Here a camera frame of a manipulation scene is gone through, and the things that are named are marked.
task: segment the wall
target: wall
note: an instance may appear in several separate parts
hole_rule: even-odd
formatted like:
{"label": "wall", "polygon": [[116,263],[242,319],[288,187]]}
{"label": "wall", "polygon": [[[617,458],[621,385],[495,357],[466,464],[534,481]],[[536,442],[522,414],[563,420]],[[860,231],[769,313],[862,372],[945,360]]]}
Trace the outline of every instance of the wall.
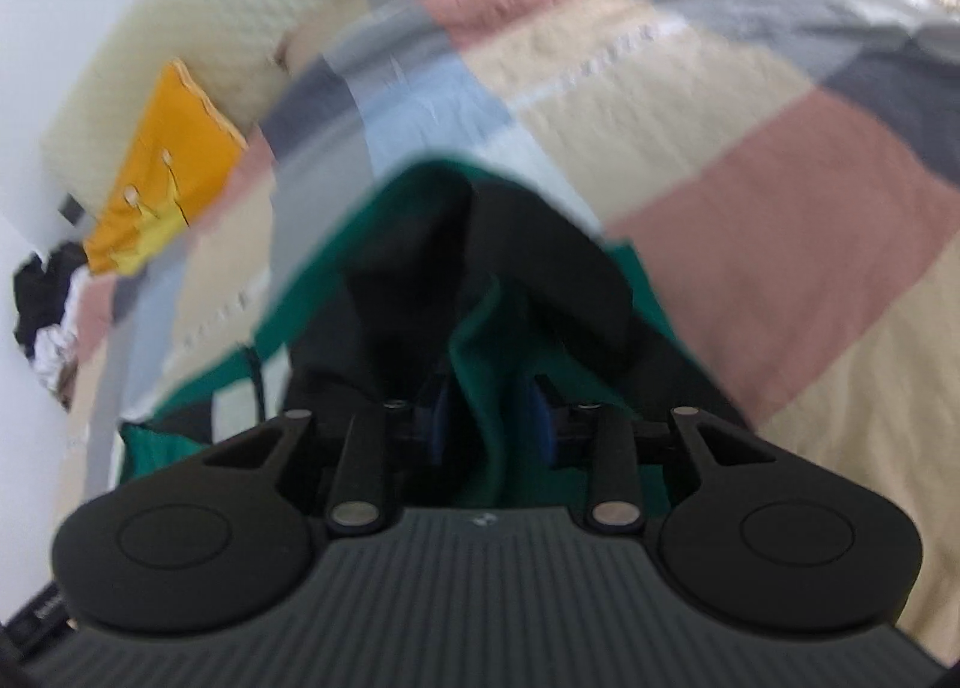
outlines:
{"label": "wall", "polygon": [[38,246],[69,233],[37,138],[133,0],[0,0],[0,214]]}
{"label": "wall", "polygon": [[[70,232],[56,213],[64,192],[41,170],[37,138],[131,1],[0,0],[0,282],[32,246],[48,251]],[[13,342],[6,285],[0,286],[0,619],[48,581],[65,440],[64,412]]]}

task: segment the pile of clothes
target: pile of clothes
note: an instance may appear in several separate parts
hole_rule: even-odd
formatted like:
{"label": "pile of clothes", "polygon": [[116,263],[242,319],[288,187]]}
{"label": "pile of clothes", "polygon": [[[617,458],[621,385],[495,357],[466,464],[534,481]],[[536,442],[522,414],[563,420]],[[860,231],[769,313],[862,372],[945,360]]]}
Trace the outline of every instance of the pile of clothes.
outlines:
{"label": "pile of clothes", "polygon": [[13,337],[40,382],[69,408],[77,373],[77,314],[90,279],[79,243],[54,249],[44,263],[33,255],[13,275],[18,316]]}

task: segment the metal screw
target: metal screw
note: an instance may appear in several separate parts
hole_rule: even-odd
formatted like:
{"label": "metal screw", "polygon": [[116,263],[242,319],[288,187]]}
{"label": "metal screw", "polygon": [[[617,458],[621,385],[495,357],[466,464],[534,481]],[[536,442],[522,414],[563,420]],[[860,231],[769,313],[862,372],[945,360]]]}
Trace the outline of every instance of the metal screw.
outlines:
{"label": "metal screw", "polygon": [[344,501],[330,511],[330,519],[344,528],[363,528],[380,516],[380,510],[369,501]]}
{"label": "metal screw", "polygon": [[640,520],[640,509],[629,501],[604,501],[594,506],[593,518],[600,525],[625,527]]}

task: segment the patchwork blanket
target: patchwork blanket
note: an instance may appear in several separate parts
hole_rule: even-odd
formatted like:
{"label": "patchwork blanket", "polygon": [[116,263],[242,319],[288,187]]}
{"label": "patchwork blanket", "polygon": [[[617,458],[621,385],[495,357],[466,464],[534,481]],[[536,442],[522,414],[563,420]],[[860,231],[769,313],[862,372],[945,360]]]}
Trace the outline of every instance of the patchwork blanket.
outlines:
{"label": "patchwork blanket", "polygon": [[[61,511],[116,479],[122,419],[187,403],[238,348],[270,360],[275,408],[284,354],[261,318],[373,187],[452,152],[629,239],[762,435],[901,505],[925,540],[901,624],[960,656],[956,17],[937,0],[357,2],[208,213],[83,295]],[[239,397],[209,407],[222,435],[250,427],[230,424]]]}

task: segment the ribbed gray surface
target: ribbed gray surface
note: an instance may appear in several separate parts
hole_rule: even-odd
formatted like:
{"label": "ribbed gray surface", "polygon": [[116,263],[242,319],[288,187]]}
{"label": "ribbed gray surface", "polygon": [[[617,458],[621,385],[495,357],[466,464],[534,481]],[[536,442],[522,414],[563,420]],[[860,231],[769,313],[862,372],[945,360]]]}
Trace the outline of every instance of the ribbed gray surface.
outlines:
{"label": "ribbed gray surface", "polygon": [[563,509],[410,511],[335,543],[294,596],[228,632],[152,642],[86,629],[44,688],[923,688],[943,671],[893,629],[814,644],[727,629],[643,549]]}

